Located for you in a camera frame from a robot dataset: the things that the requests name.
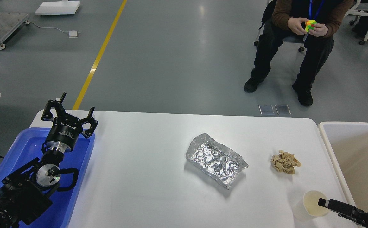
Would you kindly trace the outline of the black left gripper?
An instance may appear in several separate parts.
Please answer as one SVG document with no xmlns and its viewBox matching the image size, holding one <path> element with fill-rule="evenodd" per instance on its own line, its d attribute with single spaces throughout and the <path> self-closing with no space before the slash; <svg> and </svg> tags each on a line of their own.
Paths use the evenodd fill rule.
<svg viewBox="0 0 368 228">
<path fill-rule="evenodd" d="M 84 138 L 89 138 L 94 134 L 98 121 L 93 117 L 95 107 L 91 107 L 87 117 L 79 119 L 73 115 L 67 115 L 62 102 L 67 93 L 64 92 L 60 100 L 48 100 L 41 116 L 42 121 L 52 121 L 53 125 L 46 138 L 46 146 L 61 145 L 62 152 L 71 152 L 74 150 L 79 134 Z M 90 127 L 83 130 L 83 125 L 89 123 Z"/>
</svg>

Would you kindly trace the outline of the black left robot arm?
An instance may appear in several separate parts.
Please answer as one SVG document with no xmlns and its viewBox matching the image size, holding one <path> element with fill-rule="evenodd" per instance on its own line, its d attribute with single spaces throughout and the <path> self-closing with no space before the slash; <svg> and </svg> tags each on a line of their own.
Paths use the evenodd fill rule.
<svg viewBox="0 0 368 228">
<path fill-rule="evenodd" d="M 42 121 L 53 123 L 41 146 L 42 157 L 16 169 L 5 178 L 0 188 L 0 228 L 18 228 L 19 223 L 31 224 L 51 205 L 55 192 L 72 190 L 78 183 L 77 168 L 60 168 L 65 153 L 72 152 L 80 135 L 93 136 L 98 121 L 94 107 L 87 117 L 78 118 L 67 113 L 62 105 L 66 93 L 59 100 L 48 100 Z"/>
</svg>

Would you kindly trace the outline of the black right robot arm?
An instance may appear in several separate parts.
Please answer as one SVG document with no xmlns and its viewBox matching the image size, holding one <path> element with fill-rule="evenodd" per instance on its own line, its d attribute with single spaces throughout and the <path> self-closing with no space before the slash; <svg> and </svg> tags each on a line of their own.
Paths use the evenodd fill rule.
<svg viewBox="0 0 368 228">
<path fill-rule="evenodd" d="M 361 227 L 368 228 L 368 212 L 334 199 L 327 200 L 320 198 L 317 204 L 330 211 L 336 212 L 338 216 L 348 219 Z"/>
</svg>

